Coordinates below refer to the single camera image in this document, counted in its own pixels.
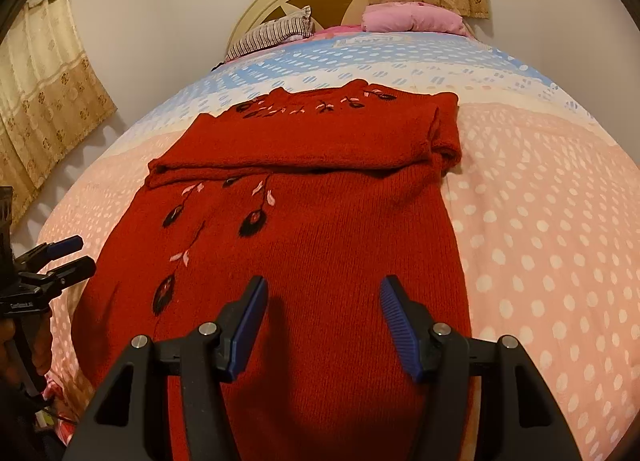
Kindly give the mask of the striped pillow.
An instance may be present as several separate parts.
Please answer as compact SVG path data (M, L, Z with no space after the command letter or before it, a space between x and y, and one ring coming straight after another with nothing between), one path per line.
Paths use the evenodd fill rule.
M270 20L247 31L229 47L224 56L224 62L232 62L266 48L308 39L312 32L314 32L314 23L311 18L311 7L306 5L292 14Z

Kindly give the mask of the pink pillow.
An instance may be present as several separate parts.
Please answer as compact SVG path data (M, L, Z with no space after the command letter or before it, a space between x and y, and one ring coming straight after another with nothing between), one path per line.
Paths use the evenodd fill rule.
M361 18L365 32L434 32L471 37L460 15L421 2L389 2L369 5Z

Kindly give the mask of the beige curtain side window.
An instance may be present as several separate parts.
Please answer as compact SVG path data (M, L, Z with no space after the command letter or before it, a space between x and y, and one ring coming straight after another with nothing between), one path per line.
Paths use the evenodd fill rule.
M16 225L52 170L116 112L70 0L27 0L1 43L1 184Z

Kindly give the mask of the pink blue dotted bedspread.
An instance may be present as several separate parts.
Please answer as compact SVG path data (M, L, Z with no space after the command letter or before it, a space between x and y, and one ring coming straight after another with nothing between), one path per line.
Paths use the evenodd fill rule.
M277 88L299 93L359 79L458 97L461 158L440 192L471 329L454 330L488 342L516 337L570 427L577 460L606 459L639 412L638 166L558 85L476 41L355 33L222 65L122 135L54 209L41 239L77 233L98 264L150 163L198 116L220 116ZM65 439L99 385L82 373L73 342L88 282L53 304L49 379Z

